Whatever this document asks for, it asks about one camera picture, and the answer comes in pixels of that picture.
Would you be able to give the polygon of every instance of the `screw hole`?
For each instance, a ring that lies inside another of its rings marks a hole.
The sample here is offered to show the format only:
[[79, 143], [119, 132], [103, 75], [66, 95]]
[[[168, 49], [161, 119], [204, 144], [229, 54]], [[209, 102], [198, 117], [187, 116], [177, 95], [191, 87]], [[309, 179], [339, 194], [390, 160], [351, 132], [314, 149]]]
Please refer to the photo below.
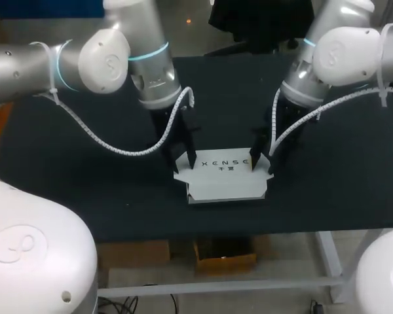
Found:
[[68, 291], [64, 291], [61, 294], [61, 299], [63, 299], [64, 303], [70, 303], [71, 302], [71, 293]]

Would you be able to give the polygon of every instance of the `white folded box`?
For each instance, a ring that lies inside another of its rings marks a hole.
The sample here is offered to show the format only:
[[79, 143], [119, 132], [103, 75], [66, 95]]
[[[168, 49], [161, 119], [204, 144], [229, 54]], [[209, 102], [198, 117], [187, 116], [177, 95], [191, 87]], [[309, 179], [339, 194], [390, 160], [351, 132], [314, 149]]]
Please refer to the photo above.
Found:
[[271, 166], [262, 155], [252, 171], [250, 148], [198, 150], [194, 169], [187, 153], [176, 160], [179, 173], [174, 178], [187, 183], [189, 204], [265, 198]]

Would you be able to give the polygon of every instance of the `metal table frame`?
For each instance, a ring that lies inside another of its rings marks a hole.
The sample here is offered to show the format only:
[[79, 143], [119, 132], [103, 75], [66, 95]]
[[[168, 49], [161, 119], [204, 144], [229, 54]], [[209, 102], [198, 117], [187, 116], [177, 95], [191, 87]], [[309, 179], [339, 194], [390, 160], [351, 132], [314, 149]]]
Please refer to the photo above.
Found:
[[332, 233], [316, 232], [320, 253], [326, 269], [325, 277], [306, 279], [263, 279], [249, 281], [221, 281], [211, 283], [183, 283], [146, 287], [105, 288], [98, 296], [125, 298], [127, 296], [155, 296], [201, 292], [227, 292], [280, 288], [330, 287], [333, 303], [345, 303], [353, 295], [356, 268], [365, 250], [381, 235], [383, 229], [368, 230], [350, 262], [342, 268]]

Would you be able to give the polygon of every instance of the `blue led ring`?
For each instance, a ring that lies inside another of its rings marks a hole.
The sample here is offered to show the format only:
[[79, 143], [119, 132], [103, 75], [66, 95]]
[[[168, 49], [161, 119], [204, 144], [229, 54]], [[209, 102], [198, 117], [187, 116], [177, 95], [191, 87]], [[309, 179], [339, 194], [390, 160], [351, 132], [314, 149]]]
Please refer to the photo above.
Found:
[[304, 42], [305, 42], [306, 44], [308, 44], [308, 45], [312, 46], [312, 47], [315, 47], [315, 46], [316, 46], [316, 44], [315, 44], [315, 43], [313, 43], [313, 42], [309, 41], [307, 38], [304, 38]]
[[61, 48], [60, 48], [59, 51], [58, 51], [58, 54], [57, 54], [57, 73], [58, 73], [58, 76], [59, 76], [60, 80], [64, 83], [64, 85], [67, 86], [67, 88], [69, 88], [70, 90], [73, 90], [73, 91], [75, 91], [75, 92], [78, 92], [78, 90], [75, 90], [74, 88], [70, 87], [70, 86], [65, 82], [65, 80], [63, 79], [63, 76], [61, 75], [61, 72], [60, 72], [60, 56], [61, 56], [61, 52], [63, 51], [64, 47], [67, 46], [67, 44], [69, 44], [72, 40], [73, 40], [73, 39], [70, 39], [69, 41], [66, 41], [66, 42], [61, 46]]
[[151, 58], [151, 57], [154, 57], [154, 56], [160, 54], [161, 52], [165, 51], [168, 47], [169, 47], [169, 42], [167, 42], [162, 48], [160, 48], [150, 54], [144, 54], [144, 55], [138, 56], [138, 57], [131, 57], [128, 60], [129, 61], [140, 61], [140, 60], [148, 59], [148, 58]]

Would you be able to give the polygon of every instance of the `black table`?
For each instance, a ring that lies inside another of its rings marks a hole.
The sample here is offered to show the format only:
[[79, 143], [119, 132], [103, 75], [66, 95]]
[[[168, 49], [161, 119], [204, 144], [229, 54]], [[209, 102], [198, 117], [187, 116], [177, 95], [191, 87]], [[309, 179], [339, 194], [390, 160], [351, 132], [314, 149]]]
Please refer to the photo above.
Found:
[[[195, 91], [197, 149], [250, 147], [291, 60], [282, 56], [177, 58]], [[333, 89], [329, 100], [353, 91]], [[132, 83], [110, 96], [62, 93], [103, 140], [140, 150], [154, 143]], [[0, 178], [61, 203], [97, 242], [243, 236], [393, 227], [393, 99], [377, 94], [340, 105], [310, 124], [303, 146], [270, 181], [265, 200], [187, 205], [159, 154], [131, 159], [93, 142], [42, 97], [19, 101], [0, 140]]]

